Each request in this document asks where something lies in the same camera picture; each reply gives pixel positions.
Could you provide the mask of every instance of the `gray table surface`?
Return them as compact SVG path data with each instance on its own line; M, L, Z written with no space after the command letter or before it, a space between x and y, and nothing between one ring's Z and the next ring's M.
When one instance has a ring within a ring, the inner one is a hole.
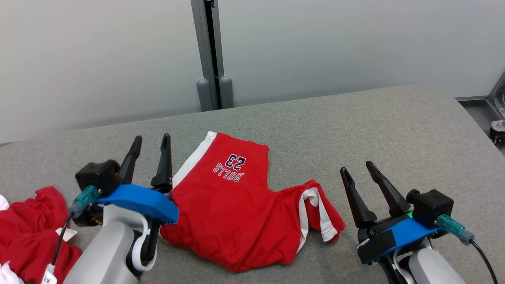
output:
M9 202L54 185L70 205L79 193L74 174L88 162L121 161L143 136L134 183L149 185L163 133L172 136L174 173L205 138L227 133L270 147L269 187L278 191L317 180L347 224L340 240L323 243L310 232L291 265L231 273L163 240L144 283L386 283L379 265L362 265L339 169L348 168L369 208L387 216L387 204L365 168L373 161L398 190L436 188L454 199L452 216L476 241L505 281L505 162L501 153L453 99L437 89L398 86L336 96L90 128L21 141L0 149L0 193ZM99 228L78 228L86 248ZM491 281L472 247L453 236L433 241L467 283Z

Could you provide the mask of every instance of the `red cloth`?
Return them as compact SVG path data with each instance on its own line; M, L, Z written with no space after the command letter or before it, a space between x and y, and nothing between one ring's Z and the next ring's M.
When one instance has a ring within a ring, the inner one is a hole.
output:
M0 263L11 261L11 270L25 282L41 283L58 243L55 230L63 227L68 212L56 188L42 188L36 194L35 199L0 211ZM58 282L63 283L80 256L78 247L62 242L54 273Z
M174 176L179 221L162 238L234 272L291 263L309 228L336 241L345 224L317 182L268 189L268 150L209 132Z

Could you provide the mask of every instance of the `clothing label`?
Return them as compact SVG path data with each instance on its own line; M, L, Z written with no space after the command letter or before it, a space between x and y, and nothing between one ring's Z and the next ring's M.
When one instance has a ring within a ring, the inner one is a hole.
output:
M56 277L46 269L41 284L57 284L57 283L58 280L56 279Z
M61 234L62 233L62 229L63 228L58 228L56 229L56 233L57 234ZM77 231L74 231L72 229L66 229L65 230L65 234L63 235L63 240L68 242L68 240L70 240L70 238L72 238L75 234L77 234Z

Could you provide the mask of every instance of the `teal cable connector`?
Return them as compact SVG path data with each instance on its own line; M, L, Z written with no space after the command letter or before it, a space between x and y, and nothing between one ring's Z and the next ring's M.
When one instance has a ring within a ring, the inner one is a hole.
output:
M74 213L74 218L79 217L84 208L93 203L98 198L98 190L93 185L88 185L75 199L70 208L69 213Z
M459 224L445 214L442 214L437 218L437 225L446 232L457 236L458 239L460 239L460 241L466 246L470 245L470 241L474 238L474 235L471 232L465 231L465 226Z

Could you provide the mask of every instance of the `white wall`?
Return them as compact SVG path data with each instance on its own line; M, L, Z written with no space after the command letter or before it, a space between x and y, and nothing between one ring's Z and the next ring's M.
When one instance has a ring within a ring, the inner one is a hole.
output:
M0 143L200 111L189 0L0 0Z
M235 106L400 84L488 95L503 0L218 0Z

